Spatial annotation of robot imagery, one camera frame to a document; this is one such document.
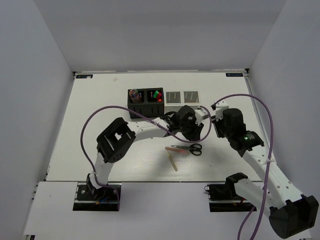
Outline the black handled scissors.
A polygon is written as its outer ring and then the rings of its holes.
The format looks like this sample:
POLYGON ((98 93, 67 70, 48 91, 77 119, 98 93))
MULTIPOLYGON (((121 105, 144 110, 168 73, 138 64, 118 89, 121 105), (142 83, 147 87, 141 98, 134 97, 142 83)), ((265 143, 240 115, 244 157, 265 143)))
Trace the black handled scissors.
POLYGON ((171 145, 172 148, 188 150, 194 156, 200 156, 202 154, 202 145, 199 143, 194 143, 189 146, 186 145, 171 145))

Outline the slim orange pen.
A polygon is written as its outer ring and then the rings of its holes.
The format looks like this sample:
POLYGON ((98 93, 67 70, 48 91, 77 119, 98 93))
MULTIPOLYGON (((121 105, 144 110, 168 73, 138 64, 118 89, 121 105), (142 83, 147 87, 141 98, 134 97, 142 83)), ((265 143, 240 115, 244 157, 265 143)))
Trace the slim orange pen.
POLYGON ((188 151, 186 151, 184 149, 174 148, 174 147, 169 147, 169 146, 166 146, 164 149, 166 151, 176 152, 176 153, 180 153, 180 154, 187 154, 188 153, 188 151))

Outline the slim yellow pen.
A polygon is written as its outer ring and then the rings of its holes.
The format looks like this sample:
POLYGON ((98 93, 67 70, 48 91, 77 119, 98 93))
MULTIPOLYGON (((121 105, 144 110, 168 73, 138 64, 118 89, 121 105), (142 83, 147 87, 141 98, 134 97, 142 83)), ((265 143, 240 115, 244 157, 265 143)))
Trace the slim yellow pen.
POLYGON ((168 159, 169 159, 169 162, 171 163, 174 171, 177 172, 177 171, 178 171, 178 168, 177 168, 177 166, 176 166, 176 164, 175 164, 175 162, 174 162, 171 154, 170 154, 168 151, 166 151, 166 154, 167 154, 167 157, 168 157, 168 159))

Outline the green cap black highlighter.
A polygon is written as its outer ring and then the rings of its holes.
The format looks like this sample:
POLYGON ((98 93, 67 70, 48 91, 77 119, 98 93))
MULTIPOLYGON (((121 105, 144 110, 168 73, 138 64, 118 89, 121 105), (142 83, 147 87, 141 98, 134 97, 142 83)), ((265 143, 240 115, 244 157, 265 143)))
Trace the green cap black highlighter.
POLYGON ((153 98, 157 99, 159 95, 160 95, 160 92, 156 90, 153 94, 153 98))

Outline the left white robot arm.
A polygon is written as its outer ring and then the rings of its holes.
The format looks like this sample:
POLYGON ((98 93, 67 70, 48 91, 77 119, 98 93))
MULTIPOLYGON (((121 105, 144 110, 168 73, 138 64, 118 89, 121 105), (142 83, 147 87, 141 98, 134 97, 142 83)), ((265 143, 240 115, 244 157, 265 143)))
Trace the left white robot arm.
POLYGON ((179 111, 172 111, 160 117, 143 121, 127 122, 122 117, 116 118, 96 139, 96 161, 92 163, 93 171, 88 174, 86 187, 94 200, 115 193, 114 186, 108 184, 114 163, 121 160, 135 142, 183 135, 183 142, 198 143, 204 127, 203 120, 208 112, 203 108, 193 109, 185 105, 179 111))

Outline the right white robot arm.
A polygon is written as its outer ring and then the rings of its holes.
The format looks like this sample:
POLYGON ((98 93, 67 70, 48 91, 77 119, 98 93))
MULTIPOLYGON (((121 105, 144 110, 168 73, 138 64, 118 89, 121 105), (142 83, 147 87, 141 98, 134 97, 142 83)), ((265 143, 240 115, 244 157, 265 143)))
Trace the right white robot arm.
POLYGON ((216 106, 214 110, 212 123, 217 136, 226 138, 231 148, 264 182, 263 188, 260 188, 244 173, 235 173, 225 180, 226 195, 233 200, 242 197, 262 210, 273 231, 282 239, 312 228, 319 209, 316 198, 305 196, 277 163, 268 159, 264 142, 256 132, 246 129, 239 109, 225 105, 216 106))

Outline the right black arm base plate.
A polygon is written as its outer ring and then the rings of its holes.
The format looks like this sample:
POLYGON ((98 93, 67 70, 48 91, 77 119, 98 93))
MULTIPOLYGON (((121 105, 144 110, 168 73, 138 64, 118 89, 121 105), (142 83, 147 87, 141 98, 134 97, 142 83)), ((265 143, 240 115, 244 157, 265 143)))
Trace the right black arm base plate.
POLYGON ((230 196, 225 184, 207 184, 204 191, 208 195, 209 211, 211 213, 249 212, 253 205, 245 198, 230 196))

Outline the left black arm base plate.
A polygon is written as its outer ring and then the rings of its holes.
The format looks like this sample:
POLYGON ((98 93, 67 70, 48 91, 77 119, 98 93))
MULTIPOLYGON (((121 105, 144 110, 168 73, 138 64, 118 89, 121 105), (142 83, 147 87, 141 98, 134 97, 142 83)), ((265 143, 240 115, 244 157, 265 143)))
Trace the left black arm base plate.
POLYGON ((120 209, 121 184, 111 184, 102 187, 96 195, 92 195, 85 183, 76 187, 73 211, 88 212, 118 212, 120 209))

